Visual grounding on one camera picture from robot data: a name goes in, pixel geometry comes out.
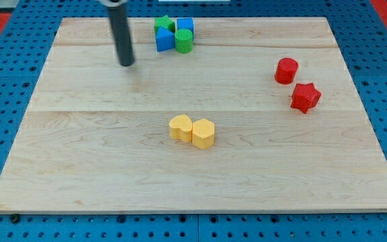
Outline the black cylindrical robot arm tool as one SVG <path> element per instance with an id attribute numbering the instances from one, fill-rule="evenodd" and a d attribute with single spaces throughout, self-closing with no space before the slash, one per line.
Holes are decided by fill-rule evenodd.
<path id="1" fill-rule="evenodd" d="M 126 0 L 99 0 L 106 7 L 118 60 L 123 67 L 134 63 Z"/>

